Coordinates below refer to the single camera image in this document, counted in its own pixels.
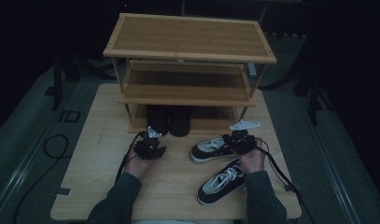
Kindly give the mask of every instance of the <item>black cable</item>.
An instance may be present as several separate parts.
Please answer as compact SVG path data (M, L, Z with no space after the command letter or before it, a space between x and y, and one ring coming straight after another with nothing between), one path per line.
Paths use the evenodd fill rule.
M134 137L134 140L132 141L132 143L129 145L129 148L128 148L128 151L126 152L125 156L123 157L122 159L122 162L120 163L120 168L118 169L118 172L117 172L117 176L116 176L116 180L114 183L117 183L117 180L120 178L120 175L122 174L122 170L123 170L123 167L126 165L126 163L128 163L128 161L132 160L134 157L136 157L137 155L131 157L129 160L126 161L128 155L129 155L129 152L131 152L132 150L132 147L134 146L134 143L136 142L137 138L140 136L141 133L138 133L135 137Z
M241 138L243 141L245 141L247 144L249 144L249 143L247 142L246 139L244 139L244 138L242 138L242 137L240 137L240 138ZM309 212L309 210L308 210L308 208L307 208L305 202L303 201L303 196L302 196L301 193L297 190L297 188L294 186L294 184L293 184L293 183L292 183L292 182L291 182L291 181L285 176L285 174L283 174L283 172L282 172L282 171L280 170L280 168L278 167L276 161L274 160L274 157L271 155L271 153L269 153L269 146L268 146L268 144L267 144L264 140L262 140L262 139L260 139L260 138L257 138L257 137L255 137L255 138L256 138L257 140L262 141L262 143L265 144L265 145L267 146L267 150L268 150L268 151L264 150L264 149L261 148L261 147L258 147L257 145L255 145L255 146L253 146L253 145L251 145L251 144L249 144L249 145L250 145L251 147L254 147L254 148L260 150L261 152L263 152L263 153L268 157L269 162L272 164L271 167L273 168L274 171L276 171L276 172L278 173L277 177L281 176L281 177L287 182L287 184L285 184L285 182L282 181L283 184L285 184L285 185L288 186L292 191L294 191L294 193L297 195L298 201L299 201L300 204L303 206L303 209L305 209L306 213L308 214L309 218L311 219L311 222L312 222L312 223L315 223L315 221L314 221L312 215L310 214L310 212Z
M56 137L61 137L64 139L65 141L65 146L64 146L64 149L62 151L62 153L59 155L59 156L53 156L51 155L49 152L48 152L48 149L47 149L47 143L53 139L53 138L56 138ZM64 156L64 154L66 153L67 149L68 149L68 139L66 136L62 135L62 134L56 134L56 135L53 135L52 137L48 138L45 142L44 142L44 146L43 146L43 149L44 149L44 152L45 154L50 157L50 158L53 158L55 159L56 161L48 168L48 170L42 175L40 176L36 182L24 193L24 195L21 197L16 209L15 209L15 213L14 213L14 216L13 216L13 219L12 219L12 223L13 224L16 224L17 223L17 219L18 219L18 213L20 211L20 208L21 208L21 205L23 204L24 200L26 199L26 197L29 195L29 193L35 188L35 186L50 172L50 170L52 170L53 167L55 167L55 165L62 159L67 159L67 158L71 158L72 155L68 155L68 156Z

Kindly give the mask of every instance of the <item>table leg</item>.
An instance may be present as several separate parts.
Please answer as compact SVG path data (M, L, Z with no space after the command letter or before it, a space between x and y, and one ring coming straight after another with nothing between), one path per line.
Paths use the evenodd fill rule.
M242 74L244 74L244 73L246 72L247 68L248 68L248 63L245 63L245 64L243 65Z
M250 98L252 98L254 96L254 92L256 92L256 89L258 88L258 86L260 84L260 81L261 81L261 78L265 72L265 69L266 69L266 64L263 63L261 65L260 71L258 72L258 75L256 77L256 82L254 83L254 86L251 88L250 95L249 95Z
M134 121L132 120L131 110L129 109L128 104L125 104L125 109L126 109L126 112L128 112L129 121L131 122L131 124L134 124Z
M117 81L118 81L118 84L120 86L120 92L123 93L122 79L120 77L120 65L118 64L117 58L111 58L111 60L113 61L114 71L116 73Z
M240 114L240 118L239 120L243 119L243 117L245 116L245 113L247 112L247 106L246 107L243 107L243 110L242 110L242 113Z

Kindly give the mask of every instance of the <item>sneaker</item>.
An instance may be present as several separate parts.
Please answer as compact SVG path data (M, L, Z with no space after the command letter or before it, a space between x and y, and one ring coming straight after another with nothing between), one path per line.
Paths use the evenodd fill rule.
M190 151L192 160L196 163L204 163L220 157L233 157L222 136L217 136L210 141L197 143Z
M169 132L176 136L182 137L190 132L190 113L192 106L174 105L171 110Z
M210 206L245 186L245 171L238 159L230 162L198 190L198 202Z
M155 132L167 134L168 110L167 105L147 105L147 127L150 126Z

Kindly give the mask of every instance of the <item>wooden shelf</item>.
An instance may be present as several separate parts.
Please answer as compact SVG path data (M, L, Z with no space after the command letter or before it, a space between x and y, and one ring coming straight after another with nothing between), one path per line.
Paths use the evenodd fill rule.
M242 64L132 61L120 102L255 106Z
M230 133L230 126L239 120L236 107L195 106L191 113L189 134L222 135ZM147 128L147 107L135 105L133 123L128 133L139 133Z

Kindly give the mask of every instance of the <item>shoe sole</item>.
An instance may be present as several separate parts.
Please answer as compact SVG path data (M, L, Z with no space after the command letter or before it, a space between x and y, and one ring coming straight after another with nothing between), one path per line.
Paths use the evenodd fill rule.
M204 203L204 202L202 202L202 201L199 199L198 194L196 194L196 199L197 199L198 202L199 202L201 205L203 205L203 206L212 206L212 205L214 205L215 203L218 203L221 199L227 197L228 195L230 195L230 194L236 192L236 191L239 190L239 189L242 189L244 186L245 186L245 183L244 183L243 185L237 187L236 189L234 189L234 190L231 191L230 193L224 195L223 197L221 197L220 199L218 199L217 201L215 201L215 202L213 202L213 203Z
M217 156L217 157L212 157L212 158L208 158L208 159L197 159L195 158L192 153L190 152L190 157L192 158L192 161L195 162L195 163L198 163L198 164L201 164L201 163L205 163L207 161L212 161L214 159L218 159L218 158L223 158L223 157L235 157L235 154L232 154L232 155L225 155L225 156Z

